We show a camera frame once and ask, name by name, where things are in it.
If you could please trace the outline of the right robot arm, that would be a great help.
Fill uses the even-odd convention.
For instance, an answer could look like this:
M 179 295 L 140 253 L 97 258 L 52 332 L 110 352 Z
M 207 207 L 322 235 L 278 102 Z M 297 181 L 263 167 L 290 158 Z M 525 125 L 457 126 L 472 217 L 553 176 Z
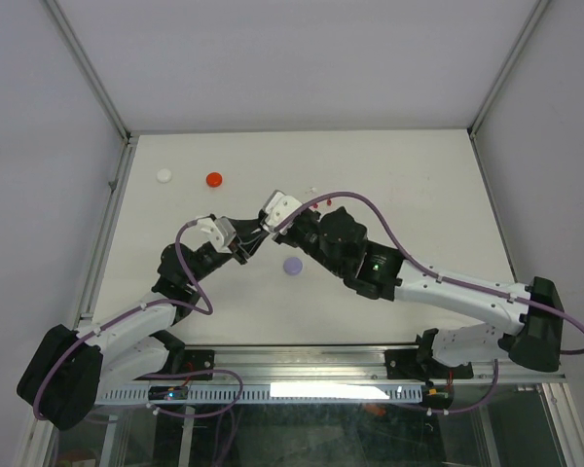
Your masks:
M 424 375 L 437 377 L 477 357 L 501 355 L 529 370 L 559 369 L 563 320 L 543 309 L 560 302 L 551 280 L 502 284 L 449 278 L 432 267 L 417 268 L 398 248 L 369 240 L 366 227 L 342 207 L 326 215 L 306 209 L 286 223 L 290 212 L 288 205 L 271 209 L 265 230 L 275 242 L 304 251 L 356 294 L 433 305 L 477 320 L 475 326 L 430 329 L 418 338 L 416 364 Z

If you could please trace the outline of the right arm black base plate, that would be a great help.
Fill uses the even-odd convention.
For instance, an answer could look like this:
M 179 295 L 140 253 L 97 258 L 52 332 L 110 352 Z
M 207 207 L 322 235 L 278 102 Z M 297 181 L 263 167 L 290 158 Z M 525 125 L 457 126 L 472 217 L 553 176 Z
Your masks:
M 419 362 L 416 348 L 388 349 L 383 353 L 388 379 L 413 379 L 430 382 L 434 379 L 473 379 L 471 364 L 448 367 L 432 358 Z

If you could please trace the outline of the aluminium frame post right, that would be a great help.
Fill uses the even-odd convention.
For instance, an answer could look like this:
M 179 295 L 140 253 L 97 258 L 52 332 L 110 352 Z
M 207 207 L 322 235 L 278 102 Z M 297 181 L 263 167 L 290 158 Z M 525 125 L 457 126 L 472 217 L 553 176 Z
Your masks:
M 500 68 L 493 79 L 493 83 L 487 92 L 475 118 L 468 127 L 468 135 L 471 140 L 477 138 L 477 133 L 483 126 L 488 114 L 493 108 L 493 105 L 500 95 L 500 92 L 504 88 L 508 79 L 510 78 L 513 70 L 517 66 L 517 63 L 529 44 L 529 40 L 536 31 L 539 23 L 544 18 L 547 13 L 551 0 L 537 0 L 534 2 L 524 24 L 522 25 L 515 41 L 513 42 L 509 53 L 502 61 Z

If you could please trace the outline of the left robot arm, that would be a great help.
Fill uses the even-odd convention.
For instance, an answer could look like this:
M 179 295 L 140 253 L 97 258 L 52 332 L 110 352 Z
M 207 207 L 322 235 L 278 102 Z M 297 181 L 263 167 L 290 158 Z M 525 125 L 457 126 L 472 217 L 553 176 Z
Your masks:
M 201 281 L 235 260 L 244 264 L 268 237 L 262 218 L 209 215 L 188 222 L 206 241 L 193 250 L 174 239 L 161 254 L 158 279 L 141 301 L 76 329 L 52 327 L 20 378 L 16 393 L 39 420 L 67 430 L 98 397 L 153 374 L 176 377 L 184 367 L 183 341 L 169 330 L 192 313 L 209 316 L 213 303 Z

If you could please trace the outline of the aluminium frame post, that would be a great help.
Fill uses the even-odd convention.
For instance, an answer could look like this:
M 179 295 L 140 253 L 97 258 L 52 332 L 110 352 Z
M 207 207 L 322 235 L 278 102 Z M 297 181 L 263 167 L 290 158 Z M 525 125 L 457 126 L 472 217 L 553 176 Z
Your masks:
M 63 41 L 81 75 L 91 89 L 93 96 L 100 105 L 107 120 L 111 124 L 111 127 L 122 141 L 128 142 L 130 139 L 130 130 L 124 122 L 124 119 L 121 117 L 116 105 L 112 101 L 106 87 L 103 85 L 89 55 L 62 6 L 55 0 L 41 0 L 40 4 L 49 16 L 50 21 L 54 25 L 59 37 Z
M 493 108 L 493 105 L 500 95 L 500 92 L 504 88 L 508 79 L 510 78 L 513 70 L 517 66 L 517 63 L 529 44 L 529 40 L 536 31 L 539 23 L 544 18 L 547 13 L 551 0 L 537 0 L 534 2 L 524 24 L 522 25 L 515 41 L 513 42 L 509 53 L 502 61 L 500 68 L 493 79 L 493 83 L 487 92 L 475 118 L 468 127 L 468 135 L 471 140 L 477 138 L 477 133 L 483 126 L 488 114 Z

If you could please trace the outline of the orange round charging case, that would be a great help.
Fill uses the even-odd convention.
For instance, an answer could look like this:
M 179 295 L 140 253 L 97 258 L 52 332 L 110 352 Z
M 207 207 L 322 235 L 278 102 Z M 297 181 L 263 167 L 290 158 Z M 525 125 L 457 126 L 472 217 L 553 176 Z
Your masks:
M 206 175 L 205 182 L 210 188 L 218 188 L 223 184 L 224 178 L 221 173 L 213 171 Z

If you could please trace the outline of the purple round earbud charging case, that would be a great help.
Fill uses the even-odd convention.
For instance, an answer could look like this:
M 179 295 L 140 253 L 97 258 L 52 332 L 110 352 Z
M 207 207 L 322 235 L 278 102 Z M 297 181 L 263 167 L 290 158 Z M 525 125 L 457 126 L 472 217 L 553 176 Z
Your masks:
M 288 257 L 283 262 L 283 270 L 290 276 L 296 276 L 303 270 L 303 261 L 298 257 Z

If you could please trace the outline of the aluminium frame post left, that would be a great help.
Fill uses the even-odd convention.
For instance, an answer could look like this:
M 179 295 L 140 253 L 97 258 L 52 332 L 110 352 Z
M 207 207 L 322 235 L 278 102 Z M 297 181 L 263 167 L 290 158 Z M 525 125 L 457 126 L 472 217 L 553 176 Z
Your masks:
M 63 41 L 81 75 L 91 89 L 93 96 L 100 105 L 107 120 L 111 124 L 111 127 L 122 141 L 128 142 L 130 139 L 130 130 L 124 122 L 124 119 L 121 117 L 116 105 L 112 101 L 106 87 L 103 85 L 89 55 L 62 6 L 55 0 L 41 0 L 40 4 L 49 16 L 50 21 L 54 25 L 59 37 Z

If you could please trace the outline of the aluminium mounting rail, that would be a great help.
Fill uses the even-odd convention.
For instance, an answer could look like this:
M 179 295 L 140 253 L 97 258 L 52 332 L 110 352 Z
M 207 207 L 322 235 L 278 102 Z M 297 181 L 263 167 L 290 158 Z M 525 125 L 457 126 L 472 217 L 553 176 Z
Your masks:
M 386 375 L 383 353 L 388 349 L 415 348 L 413 345 L 187 345 L 185 348 L 213 349 L 215 369 L 233 371 L 249 384 L 272 381 L 421 382 L 407 378 L 388 379 Z M 538 373 L 507 359 L 497 359 L 500 384 L 566 382 L 562 371 Z M 473 379 L 451 378 L 455 385 L 492 382 L 492 360 L 471 365 Z

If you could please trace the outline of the white round charging case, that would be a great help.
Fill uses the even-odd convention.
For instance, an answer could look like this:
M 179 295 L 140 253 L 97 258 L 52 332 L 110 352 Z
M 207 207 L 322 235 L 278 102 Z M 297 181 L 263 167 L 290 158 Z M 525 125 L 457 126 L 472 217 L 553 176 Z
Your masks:
M 156 179 L 161 184 L 166 184 L 172 180 L 172 172 L 167 168 L 162 168 L 157 172 Z

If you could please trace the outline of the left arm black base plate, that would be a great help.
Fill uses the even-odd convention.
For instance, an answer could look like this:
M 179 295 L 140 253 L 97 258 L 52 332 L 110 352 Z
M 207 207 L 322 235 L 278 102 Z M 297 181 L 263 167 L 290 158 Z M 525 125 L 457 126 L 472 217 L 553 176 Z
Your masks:
M 185 348 L 180 351 L 171 366 L 174 375 L 212 370 L 215 366 L 215 351 L 203 348 Z

